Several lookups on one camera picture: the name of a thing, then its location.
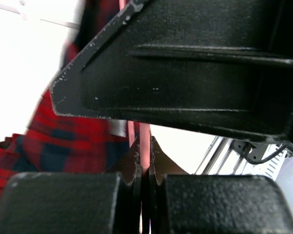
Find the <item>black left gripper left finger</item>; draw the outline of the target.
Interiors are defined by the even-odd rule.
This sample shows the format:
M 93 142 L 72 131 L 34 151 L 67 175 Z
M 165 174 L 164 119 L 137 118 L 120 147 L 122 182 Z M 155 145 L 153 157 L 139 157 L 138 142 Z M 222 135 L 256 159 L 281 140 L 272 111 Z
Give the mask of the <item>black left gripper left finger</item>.
M 0 196 L 0 234 L 137 234 L 140 146 L 103 174 L 19 173 Z

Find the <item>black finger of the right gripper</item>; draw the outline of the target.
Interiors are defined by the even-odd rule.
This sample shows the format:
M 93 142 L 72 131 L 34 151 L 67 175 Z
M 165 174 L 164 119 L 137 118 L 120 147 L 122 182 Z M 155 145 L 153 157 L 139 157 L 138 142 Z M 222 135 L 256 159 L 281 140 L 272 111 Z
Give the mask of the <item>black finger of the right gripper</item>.
M 59 116 L 293 143 L 293 0 L 88 0 Z

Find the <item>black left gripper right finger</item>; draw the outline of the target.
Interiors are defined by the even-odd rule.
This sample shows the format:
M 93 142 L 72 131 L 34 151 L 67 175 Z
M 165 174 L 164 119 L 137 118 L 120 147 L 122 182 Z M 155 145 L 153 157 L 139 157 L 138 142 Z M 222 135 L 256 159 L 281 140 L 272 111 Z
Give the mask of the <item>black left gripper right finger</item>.
M 153 234 L 293 234 L 279 186 L 261 175 L 189 175 L 151 139 Z

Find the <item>red plaid skirt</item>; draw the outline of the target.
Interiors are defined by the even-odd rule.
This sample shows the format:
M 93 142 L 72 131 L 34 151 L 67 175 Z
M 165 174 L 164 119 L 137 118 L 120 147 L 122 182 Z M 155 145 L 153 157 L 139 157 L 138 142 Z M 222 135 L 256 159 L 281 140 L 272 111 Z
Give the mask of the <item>red plaid skirt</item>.
M 20 172 L 102 173 L 130 148 L 107 119 L 55 115 L 46 91 L 24 135 L 0 142 L 0 195 Z

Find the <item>pink wire hanger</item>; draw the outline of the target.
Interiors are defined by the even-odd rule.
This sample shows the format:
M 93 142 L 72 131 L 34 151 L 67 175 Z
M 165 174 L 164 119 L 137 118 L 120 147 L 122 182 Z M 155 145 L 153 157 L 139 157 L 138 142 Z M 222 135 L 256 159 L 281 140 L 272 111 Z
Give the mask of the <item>pink wire hanger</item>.
M 150 125 L 147 123 L 140 123 L 140 165 L 142 167 L 142 174 L 146 174 L 150 167 Z M 132 146 L 135 140 L 134 122 L 127 122 L 129 145 Z

